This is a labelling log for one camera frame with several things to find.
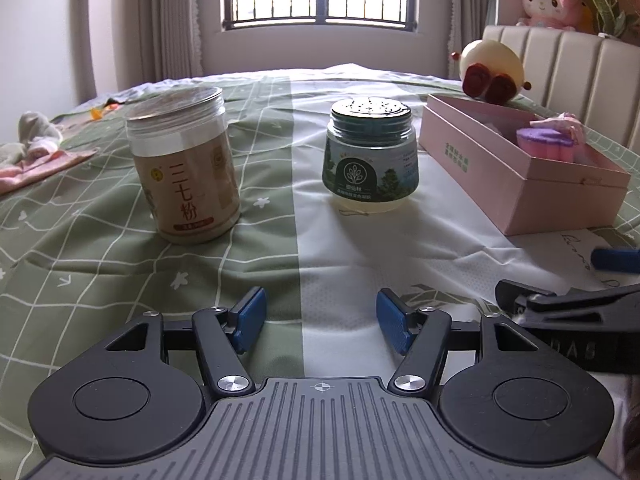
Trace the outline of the pink soft plush toy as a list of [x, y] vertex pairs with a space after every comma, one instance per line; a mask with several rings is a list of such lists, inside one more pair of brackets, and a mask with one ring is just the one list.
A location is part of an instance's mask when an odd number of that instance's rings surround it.
[[527, 128], [516, 130], [516, 144], [529, 156], [574, 162], [586, 146], [582, 122], [573, 114], [532, 120]]

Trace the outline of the green checked bed sheet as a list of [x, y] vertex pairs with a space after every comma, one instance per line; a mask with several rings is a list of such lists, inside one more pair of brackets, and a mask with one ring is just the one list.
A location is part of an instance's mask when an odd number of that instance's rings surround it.
[[224, 92], [241, 217], [212, 242], [177, 246], [156, 232], [122, 114], [66, 142], [82, 164], [1, 201], [1, 474], [41, 460], [27, 420], [35, 388], [145, 311], [187, 318], [262, 286], [268, 318], [244, 362], [255, 379], [389, 378], [398, 357], [375, 318], [388, 287], [413, 307], [467, 320], [488, 311], [503, 278], [554, 292], [622, 279], [593, 270], [601, 245], [639, 244], [639, 185], [612, 226], [507, 238], [429, 154], [398, 209], [342, 209], [321, 180], [326, 124], [346, 96], [387, 96], [420, 115], [456, 82], [341, 65], [213, 76]]

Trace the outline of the green label jar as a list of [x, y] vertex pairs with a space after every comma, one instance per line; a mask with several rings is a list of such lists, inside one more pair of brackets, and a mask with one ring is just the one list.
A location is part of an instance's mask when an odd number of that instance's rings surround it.
[[411, 108], [380, 96], [335, 102], [322, 182], [338, 206], [354, 214], [382, 214], [405, 203], [419, 185]]

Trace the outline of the beige padded headboard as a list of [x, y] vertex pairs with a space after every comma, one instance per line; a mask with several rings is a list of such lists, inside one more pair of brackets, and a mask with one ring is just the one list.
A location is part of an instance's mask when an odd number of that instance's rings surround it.
[[490, 25], [483, 37], [520, 57], [529, 99], [639, 151], [639, 48], [559, 29]]

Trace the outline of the pink cardboard box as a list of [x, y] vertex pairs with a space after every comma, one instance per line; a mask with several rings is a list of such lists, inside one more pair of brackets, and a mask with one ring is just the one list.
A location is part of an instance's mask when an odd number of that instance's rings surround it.
[[536, 118], [517, 108], [431, 94], [419, 143], [504, 235], [613, 224], [630, 174], [591, 146], [574, 162], [530, 156], [515, 135]]

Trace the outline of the beige powder jar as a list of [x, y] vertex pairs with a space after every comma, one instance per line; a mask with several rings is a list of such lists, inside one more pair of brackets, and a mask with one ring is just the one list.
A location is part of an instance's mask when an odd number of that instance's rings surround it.
[[172, 244], [207, 242], [240, 218], [240, 194], [217, 87], [175, 88], [126, 115], [134, 166], [158, 234]]

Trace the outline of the cream round plush toy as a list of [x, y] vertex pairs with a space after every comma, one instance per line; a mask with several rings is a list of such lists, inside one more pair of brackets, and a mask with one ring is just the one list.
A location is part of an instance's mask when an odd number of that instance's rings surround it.
[[532, 88], [521, 59], [497, 40], [472, 41], [450, 58], [458, 63], [462, 91], [472, 99], [506, 105], [522, 90]]

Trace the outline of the green potted plant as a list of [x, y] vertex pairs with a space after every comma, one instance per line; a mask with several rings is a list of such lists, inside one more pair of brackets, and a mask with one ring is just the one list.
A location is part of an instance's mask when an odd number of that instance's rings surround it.
[[591, 0], [594, 24], [600, 36], [622, 39], [628, 30], [639, 24], [639, 11], [627, 13], [618, 0]]

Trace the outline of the pink folded cloth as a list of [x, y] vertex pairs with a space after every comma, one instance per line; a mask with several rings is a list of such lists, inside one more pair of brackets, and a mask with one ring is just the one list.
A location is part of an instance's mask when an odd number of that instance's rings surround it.
[[30, 162], [21, 160], [15, 165], [3, 167], [0, 178], [0, 195], [9, 194], [44, 180], [52, 174], [72, 168], [98, 153], [98, 150], [79, 152], [58, 150]]

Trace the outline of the small orange object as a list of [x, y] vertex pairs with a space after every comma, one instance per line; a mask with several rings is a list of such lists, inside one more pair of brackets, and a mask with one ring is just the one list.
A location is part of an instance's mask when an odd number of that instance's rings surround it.
[[111, 112], [114, 112], [115, 110], [118, 110], [121, 107], [122, 106], [119, 103], [105, 104], [102, 107], [93, 107], [90, 110], [90, 117], [92, 120], [101, 120], [107, 114], [110, 114]]

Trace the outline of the pink bunny plush toy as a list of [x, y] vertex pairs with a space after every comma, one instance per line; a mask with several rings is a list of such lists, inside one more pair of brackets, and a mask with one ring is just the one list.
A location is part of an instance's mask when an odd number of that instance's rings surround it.
[[522, 0], [518, 26], [544, 27], [593, 34], [592, 13], [584, 0]]

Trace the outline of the grey white plush toy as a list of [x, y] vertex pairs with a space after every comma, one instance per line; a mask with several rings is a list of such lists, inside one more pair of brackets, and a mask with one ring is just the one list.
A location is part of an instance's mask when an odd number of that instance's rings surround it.
[[1, 167], [34, 160], [58, 150], [63, 135], [56, 125], [38, 112], [25, 112], [18, 121], [18, 140], [1, 145]]

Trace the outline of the grey curtain right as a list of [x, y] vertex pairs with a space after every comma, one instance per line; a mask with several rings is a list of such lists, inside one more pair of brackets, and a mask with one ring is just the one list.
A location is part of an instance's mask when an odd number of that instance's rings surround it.
[[448, 53], [460, 52], [496, 22], [497, 0], [451, 0]]

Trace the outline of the grey curtain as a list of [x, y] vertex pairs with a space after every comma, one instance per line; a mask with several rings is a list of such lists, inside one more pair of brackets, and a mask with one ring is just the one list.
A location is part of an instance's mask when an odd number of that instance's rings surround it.
[[198, 0], [112, 0], [117, 88], [201, 76]]
[[448, 53], [460, 52], [496, 22], [497, 0], [451, 0]]

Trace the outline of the grey curtain left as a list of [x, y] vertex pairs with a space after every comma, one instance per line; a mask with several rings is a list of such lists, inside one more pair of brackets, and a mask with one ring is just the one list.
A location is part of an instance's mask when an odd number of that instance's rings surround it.
[[117, 88], [201, 76], [198, 0], [112, 0]]

